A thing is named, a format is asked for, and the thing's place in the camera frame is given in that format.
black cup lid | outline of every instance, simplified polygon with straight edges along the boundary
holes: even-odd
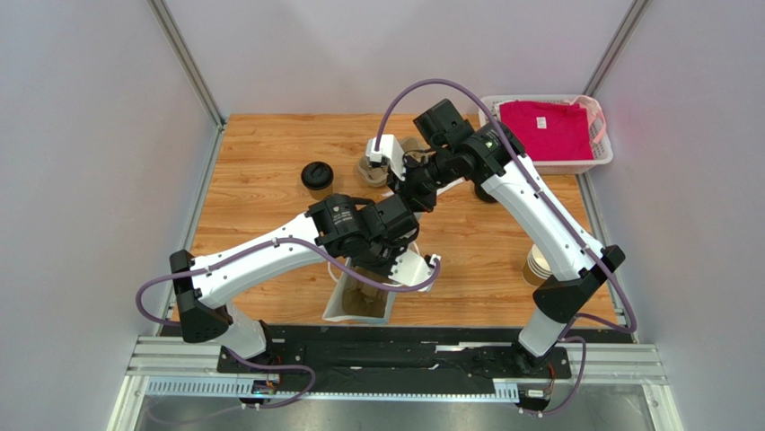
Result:
[[[326,189],[335,179],[332,168],[325,162],[311,162],[305,165],[300,174],[303,185],[310,190]]]

gray floor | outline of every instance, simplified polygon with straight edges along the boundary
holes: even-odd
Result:
[[[559,385],[558,403],[569,387]],[[236,405],[232,399],[166,397],[147,400],[152,413],[165,420],[198,418]],[[515,406],[491,403],[385,402],[303,400],[282,409],[233,411],[184,427],[159,425],[145,415],[137,430],[179,428],[188,430],[268,431],[428,431],[428,430],[653,430],[646,399],[639,385],[585,386],[557,416],[529,418]]]

cable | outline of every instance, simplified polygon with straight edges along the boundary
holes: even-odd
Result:
[[[424,287],[428,287],[428,286],[432,285],[435,282],[435,280],[438,278],[438,275],[441,273],[441,262],[439,262],[438,259],[434,259],[434,262],[433,262],[434,266],[433,266],[433,270],[430,271],[430,277],[428,277],[422,283],[419,283],[419,284],[416,284],[416,285],[413,285],[413,286],[403,286],[403,287],[388,286],[388,285],[385,285],[383,283],[378,283],[378,282],[372,280],[369,277],[362,276],[361,274],[355,272],[353,269],[348,268],[345,265],[343,265],[337,259],[331,257],[322,248],[320,248],[317,245],[315,245],[313,243],[310,243],[308,241],[301,240],[299,238],[275,238],[272,241],[261,242],[260,244],[256,244],[256,245],[250,246],[250,247],[248,247],[248,248],[246,248],[246,249],[244,249],[242,251],[234,253],[233,255],[231,255],[231,256],[229,256],[229,257],[227,257],[225,259],[221,259],[221,260],[217,261],[216,263],[210,265],[209,266],[209,271],[212,272],[212,271],[218,270],[218,269],[220,269],[220,268],[222,268],[222,267],[224,267],[224,266],[226,266],[226,265],[228,265],[228,264],[230,264],[232,262],[235,262],[236,260],[239,260],[239,259],[241,259],[241,258],[243,258],[245,256],[248,256],[248,255],[250,255],[250,254],[252,254],[252,253],[254,253],[256,251],[261,251],[261,250],[267,249],[269,247],[277,247],[277,246],[279,246],[281,244],[285,244],[285,243],[302,245],[305,248],[310,249],[311,251],[315,252],[316,254],[318,254],[319,256],[324,258],[325,260],[327,260],[329,263],[331,263],[332,265],[337,267],[339,270],[345,272],[346,274],[348,274],[349,276],[355,278],[356,280],[358,280],[358,281],[360,281],[360,282],[362,282],[362,283],[364,283],[366,285],[377,287],[378,289],[385,290],[385,291],[388,291],[388,292],[397,292],[397,293],[415,292],[415,291],[417,291],[419,289],[422,289]],[[138,292],[136,292],[136,307],[138,308],[138,311],[144,317],[146,317],[150,321],[153,321],[153,322],[156,322],[156,323],[160,323],[162,325],[167,325],[167,326],[180,326],[180,322],[170,321],[170,320],[167,320],[167,319],[160,319],[160,318],[158,318],[156,316],[153,316],[144,307],[144,303],[142,301],[142,297],[143,297],[146,289],[148,289],[149,287],[154,286],[156,284],[162,283],[164,281],[174,280],[174,279],[177,279],[177,278],[200,276],[200,275],[206,274],[206,273],[207,273],[207,269],[206,268],[200,268],[200,269],[194,269],[194,270],[191,270],[191,271],[177,272],[175,274],[170,274],[170,275],[167,275],[167,276],[158,277],[158,278],[155,278],[153,280],[149,280],[149,281],[145,282],[138,289]]]
[[[275,402],[273,404],[262,404],[260,405],[261,409],[277,409],[279,407],[288,406],[294,402],[297,402],[300,400],[300,397],[304,396],[306,392],[310,391],[313,385],[316,383],[316,372],[313,371],[313,368],[306,365],[261,365],[261,364],[255,364],[254,362],[250,362],[247,359],[244,359],[243,357],[237,355],[235,352],[233,352],[231,349],[227,348],[229,355],[236,359],[240,364],[248,366],[249,368],[255,368],[256,370],[261,371],[305,371],[306,373],[311,375],[311,381],[308,382],[308,384],[302,388],[297,394],[293,395],[292,397],[281,400],[279,402]]]
[[[330,278],[332,279],[332,281],[334,281],[335,283],[339,283],[340,282],[340,279],[335,276],[334,272],[332,272],[332,263],[331,262],[327,262],[327,272],[330,273]]]
[[[551,362],[547,363],[547,367],[550,370],[550,383],[547,384],[547,387],[544,388],[545,391],[550,391],[550,396],[552,396],[552,390],[555,385],[555,367],[552,366]]]
[[[532,416],[536,418],[543,418],[545,416],[552,416],[560,413],[563,411],[563,409],[568,406],[568,404],[571,402],[571,400],[574,399],[574,395],[576,395],[576,391],[579,390],[579,385],[582,383],[582,379],[585,377],[585,361],[587,360],[587,342],[585,339],[579,336],[574,337],[568,337],[567,339],[561,339],[564,343],[570,343],[573,341],[578,341],[582,343],[582,361],[579,363],[579,374],[576,376],[576,381],[574,382],[574,387],[571,388],[571,392],[566,396],[566,399],[563,400],[556,408],[545,410],[545,411],[538,411],[538,410],[528,410],[528,409],[518,409],[519,413],[529,413]]]
[[[468,96],[468,98],[475,103],[480,110],[483,111],[483,113],[486,115],[486,118],[489,123],[491,123],[491,126],[496,130],[497,134],[499,135],[499,140],[502,142],[502,145],[505,146],[505,149],[510,154],[510,157],[513,159],[513,162],[517,166],[518,170],[521,172],[523,177],[528,181],[529,185],[532,186],[532,189],[534,192],[544,201],[544,203],[550,208],[550,211],[555,215],[555,217],[560,220],[560,222],[563,224],[563,226],[566,228],[568,233],[571,235],[572,238],[574,238],[574,241],[576,241],[576,244],[579,245],[579,247],[582,248],[587,253],[587,256],[590,257],[595,262],[595,265],[598,266],[598,268],[605,274],[605,276],[608,278],[609,281],[611,281],[611,284],[613,285],[614,290],[616,291],[617,295],[619,296],[622,304],[624,305],[624,311],[626,312],[629,320],[629,326],[626,328],[627,333],[634,333],[638,329],[638,323],[635,319],[635,312],[632,310],[632,306],[629,304],[629,301],[627,300],[627,295],[624,293],[624,290],[621,288],[621,285],[619,284],[619,280],[616,279],[616,277],[613,275],[610,269],[606,266],[605,262],[602,261],[600,257],[598,257],[597,254],[595,254],[594,251],[590,250],[589,246],[585,242],[585,239],[582,238],[579,235],[579,232],[576,231],[574,226],[568,222],[568,220],[563,216],[563,213],[560,212],[558,207],[556,207],[555,203],[550,199],[550,197],[547,195],[547,193],[544,192],[544,190],[541,189],[540,185],[534,180],[533,176],[529,173],[529,171],[526,169],[525,166],[520,162],[518,159],[518,154],[515,153],[515,150],[513,149],[513,146],[510,145],[510,141],[507,140],[507,136],[505,136],[505,132],[502,130],[502,128],[499,126],[499,122],[494,117],[494,115],[491,113],[491,110],[484,104],[481,99],[475,95],[473,92],[465,88],[464,86],[454,82],[449,81],[448,79],[443,78],[430,78],[430,79],[424,79],[422,81],[418,81],[409,87],[405,88],[404,91],[399,93],[398,96],[396,96],[395,99],[391,102],[391,104],[388,106],[388,109],[385,111],[385,113],[382,115],[382,120],[380,121],[380,126],[377,128],[377,137],[374,140],[374,150],[380,151],[380,143],[383,139],[383,131],[385,130],[385,125],[388,122],[388,118],[393,113],[393,110],[396,108],[396,105],[399,104],[399,102],[410,92],[416,90],[419,87],[425,86],[425,85],[432,85],[432,84],[441,84],[446,85],[447,87],[452,87],[453,89],[463,93],[464,95]],[[590,319],[590,317],[586,314],[581,314],[582,317],[586,317],[587,319]]]

plastic basket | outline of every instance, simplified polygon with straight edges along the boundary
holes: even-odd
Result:
[[[565,100],[572,101],[578,94],[524,94],[516,96],[486,96],[481,100],[488,106],[495,118],[499,119],[499,105],[505,101],[544,101],[547,103],[565,103]],[[487,123],[486,115],[479,110],[480,125]],[[555,161],[534,161],[534,167],[542,174],[575,174],[585,173],[593,166],[606,164],[613,159],[611,150],[611,140],[608,133],[603,134],[601,142],[593,142],[593,137],[597,136],[602,128],[602,122],[597,119],[590,127],[590,146],[593,148],[593,160],[565,160]]]

brown cup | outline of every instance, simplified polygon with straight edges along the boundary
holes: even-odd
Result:
[[[311,162],[303,168],[300,179],[312,198],[323,200],[332,194],[335,174],[325,162]]]

